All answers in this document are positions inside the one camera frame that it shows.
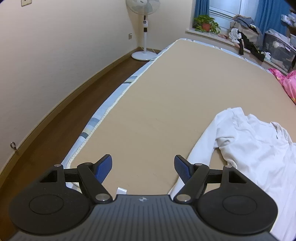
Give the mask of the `blue curtain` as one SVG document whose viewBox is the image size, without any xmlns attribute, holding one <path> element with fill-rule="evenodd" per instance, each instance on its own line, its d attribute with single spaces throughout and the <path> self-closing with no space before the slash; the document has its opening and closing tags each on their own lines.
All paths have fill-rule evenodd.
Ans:
<svg viewBox="0 0 296 241">
<path fill-rule="evenodd" d="M 209 15 L 210 1 L 209 0 L 196 0 L 194 10 L 194 23 L 199 15 Z"/>
<path fill-rule="evenodd" d="M 260 0 L 255 16 L 255 25 L 264 35 L 269 29 L 285 35 L 287 27 L 281 21 L 281 15 L 288 15 L 292 7 L 287 1 Z"/>
</svg>

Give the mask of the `white long-sleeve shirt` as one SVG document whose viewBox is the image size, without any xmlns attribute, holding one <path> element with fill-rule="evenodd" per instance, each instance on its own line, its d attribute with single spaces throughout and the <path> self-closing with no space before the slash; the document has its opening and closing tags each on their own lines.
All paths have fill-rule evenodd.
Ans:
<svg viewBox="0 0 296 241">
<path fill-rule="evenodd" d="M 231 166 L 254 182 L 276 203 L 277 218 L 269 232 L 256 235 L 221 233 L 203 223 L 189 204 L 173 202 L 169 214 L 182 237 L 198 240 L 295 240 L 295 143 L 278 123 L 265 123 L 241 108 L 218 113 L 189 157 L 191 164 L 221 170 Z M 170 191 L 184 186 L 179 177 Z"/>
</svg>

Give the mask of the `pink floral blanket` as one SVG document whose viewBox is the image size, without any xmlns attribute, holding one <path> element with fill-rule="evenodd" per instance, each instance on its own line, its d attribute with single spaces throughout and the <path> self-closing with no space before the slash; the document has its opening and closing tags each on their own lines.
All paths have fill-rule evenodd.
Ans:
<svg viewBox="0 0 296 241">
<path fill-rule="evenodd" d="M 296 71 L 293 70 L 288 75 L 283 75 L 278 69 L 274 68 L 269 68 L 269 71 L 278 80 L 294 104 L 296 104 Z"/>
</svg>

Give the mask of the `blue curtain left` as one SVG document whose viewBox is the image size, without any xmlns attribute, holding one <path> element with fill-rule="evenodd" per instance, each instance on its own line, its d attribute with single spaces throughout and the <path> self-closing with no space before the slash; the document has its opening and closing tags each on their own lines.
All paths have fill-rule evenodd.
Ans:
<svg viewBox="0 0 296 241">
<path fill-rule="evenodd" d="M 196 0 L 194 10 L 194 23 L 199 15 L 209 15 L 210 1 L 209 0 Z"/>
</svg>

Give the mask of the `pile of clothes on sill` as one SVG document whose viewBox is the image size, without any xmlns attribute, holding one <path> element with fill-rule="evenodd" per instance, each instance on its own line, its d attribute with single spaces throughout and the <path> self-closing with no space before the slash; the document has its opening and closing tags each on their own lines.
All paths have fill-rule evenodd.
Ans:
<svg viewBox="0 0 296 241">
<path fill-rule="evenodd" d="M 251 17 L 234 16 L 227 35 L 219 34 L 218 36 L 238 47 L 239 55 L 244 55 L 244 50 L 247 49 L 260 62 L 265 60 L 265 53 L 260 50 L 263 44 L 263 34 Z"/>
</svg>

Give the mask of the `clear plastic storage box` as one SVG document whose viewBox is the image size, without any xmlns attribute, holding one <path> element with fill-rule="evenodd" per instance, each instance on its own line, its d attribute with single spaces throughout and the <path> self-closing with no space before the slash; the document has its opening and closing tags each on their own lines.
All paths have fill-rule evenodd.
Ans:
<svg viewBox="0 0 296 241">
<path fill-rule="evenodd" d="M 286 72 L 295 66 L 295 47 L 283 34 L 269 29 L 264 34 L 263 51 L 270 54 L 270 60 Z"/>
</svg>

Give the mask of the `white standing fan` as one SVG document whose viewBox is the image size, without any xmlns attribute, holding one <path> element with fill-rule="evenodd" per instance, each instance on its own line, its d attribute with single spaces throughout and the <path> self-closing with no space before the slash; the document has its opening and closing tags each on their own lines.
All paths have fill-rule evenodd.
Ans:
<svg viewBox="0 0 296 241">
<path fill-rule="evenodd" d="M 161 3 L 159 0 L 127 0 L 126 5 L 135 14 L 141 15 L 143 34 L 144 34 L 144 47 L 142 51 L 136 51 L 132 53 L 132 58 L 138 61 L 151 61 L 157 54 L 147 50 L 147 32 L 148 32 L 148 15 L 155 13 Z"/>
</svg>

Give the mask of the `blue curtain right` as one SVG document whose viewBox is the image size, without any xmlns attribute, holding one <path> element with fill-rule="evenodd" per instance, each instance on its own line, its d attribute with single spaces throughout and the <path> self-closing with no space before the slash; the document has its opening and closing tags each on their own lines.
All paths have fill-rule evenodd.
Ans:
<svg viewBox="0 0 296 241">
<path fill-rule="evenodd" d="M 287 27 L 281 21 L 281 15 L 288 15 L 292 7 L 287 1 L 260 0 L 255 16 L 255 25 L 264 35 L 269 29 L 285 35 Z"/>
</svg>

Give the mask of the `potted green plant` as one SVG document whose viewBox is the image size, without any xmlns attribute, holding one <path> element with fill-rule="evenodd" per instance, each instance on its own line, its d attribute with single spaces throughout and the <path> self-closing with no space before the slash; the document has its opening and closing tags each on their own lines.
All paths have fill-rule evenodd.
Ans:
<svg viewBox="0 0 296 241">
<path fill-rule="evenodd" d="M 199 15 L 193 20 L 193 28 L 196 31 L 207 33 L 220 33 L 220 27 L 215 19 L 208 15 Z"/>
</svg>

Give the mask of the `wall switch plate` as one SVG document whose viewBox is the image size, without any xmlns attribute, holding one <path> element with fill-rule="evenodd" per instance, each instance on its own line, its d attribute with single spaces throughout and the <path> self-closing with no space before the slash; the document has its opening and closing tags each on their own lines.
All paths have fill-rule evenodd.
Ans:
<svg viewBox="0 0 296 241">
<path fill-rule="evenodd" d="M 21 0 L 21 6 L 27 6 L 32 3 L 32 0 Z"/>
</svg>

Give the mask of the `beige mattress with striped edge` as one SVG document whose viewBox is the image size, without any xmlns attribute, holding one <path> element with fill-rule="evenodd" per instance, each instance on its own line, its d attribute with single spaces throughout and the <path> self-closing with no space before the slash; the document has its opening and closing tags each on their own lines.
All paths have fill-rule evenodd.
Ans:
<svg viewBox="0 0 296 241">
<path fill-rule="evenodd" d="M 295 138 L 295 104 L 265 67 L 218 47 L 179 39 L 133 80 L 66 164 L 112 156 L 111 195 L 167 194 L 174 157 L 187 157 L 219 112 L 240 107 Z"/>
</svg>

